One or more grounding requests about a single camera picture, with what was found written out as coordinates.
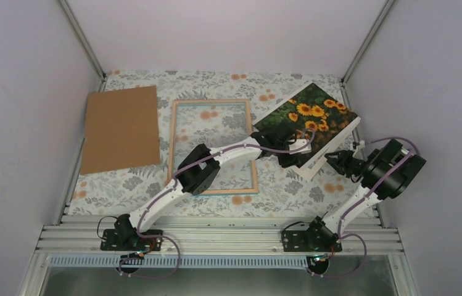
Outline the brown cardboard backing board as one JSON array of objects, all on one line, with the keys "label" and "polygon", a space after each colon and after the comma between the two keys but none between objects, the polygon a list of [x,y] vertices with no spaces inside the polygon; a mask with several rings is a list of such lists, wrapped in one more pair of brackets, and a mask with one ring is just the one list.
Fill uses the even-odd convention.
[{"label": "brown cardboard backing board", "polygon": [[102,173],[160,163],[157,88],[88,95],[80,173]]}]

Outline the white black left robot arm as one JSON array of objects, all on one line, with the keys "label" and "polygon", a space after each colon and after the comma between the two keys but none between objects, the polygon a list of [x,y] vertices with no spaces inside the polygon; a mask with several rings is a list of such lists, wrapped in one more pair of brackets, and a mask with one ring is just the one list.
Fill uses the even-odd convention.
[{"label": "white black left robot arm", "polygon": [[223,147],[209,148],[199,144],[180,163],[158,194],[142,207],[116,219],[113,224],[114,244],[131,250],[144,239],[157,239],[156,235],[147,233],[154,222],[179,201],[204,193],[225,165],[274,155],[277,158],[288,158],[288,165],[291,166],[295,164],[297,155],[311,152],[314,137],[315,132],[310,129],[305,130],[301,136],[291,131],[257,131],[239,142]]}]

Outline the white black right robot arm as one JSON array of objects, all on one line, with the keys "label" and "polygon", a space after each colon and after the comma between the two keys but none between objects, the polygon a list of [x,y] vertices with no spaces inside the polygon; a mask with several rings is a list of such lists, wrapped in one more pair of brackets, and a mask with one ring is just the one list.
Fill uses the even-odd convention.
[{"label": "white black right robot arm", "polygon": [[396,139],[390,139],[366,160],[354,157],[353,150],[340,150],[325,155],[327,163],[358,184],[353,195],[339,208],[324,217],[316,217],[303,235],[307,249],[329,248],[343,239],[343,231],[359,214],[385,199],[398,197],[418,175],[426,160],[407,150]]}]

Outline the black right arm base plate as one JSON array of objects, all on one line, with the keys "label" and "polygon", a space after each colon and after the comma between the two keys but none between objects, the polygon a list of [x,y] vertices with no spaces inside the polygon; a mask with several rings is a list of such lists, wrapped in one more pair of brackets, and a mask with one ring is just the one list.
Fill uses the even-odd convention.
[{"label": "black right arm base plate", "polygon": [[337,234],[331,232],[283,231],[281,242],[285,252],[341,252]]}]

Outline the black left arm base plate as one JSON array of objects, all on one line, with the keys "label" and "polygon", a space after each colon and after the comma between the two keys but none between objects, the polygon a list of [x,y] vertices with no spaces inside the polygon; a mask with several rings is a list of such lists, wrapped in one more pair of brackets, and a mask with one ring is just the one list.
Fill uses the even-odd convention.
[{"label": "black left arm base plate", "polygon": [[102,251],[160,251],[162,240],[158,236],[163,235],[162,230],[151,229],[144,233],[143,238],[137,234],[131,234],[128,239],[123,240],[122,236],[114,229],[105,229],[102,238],[103,241],[100,244]]}]

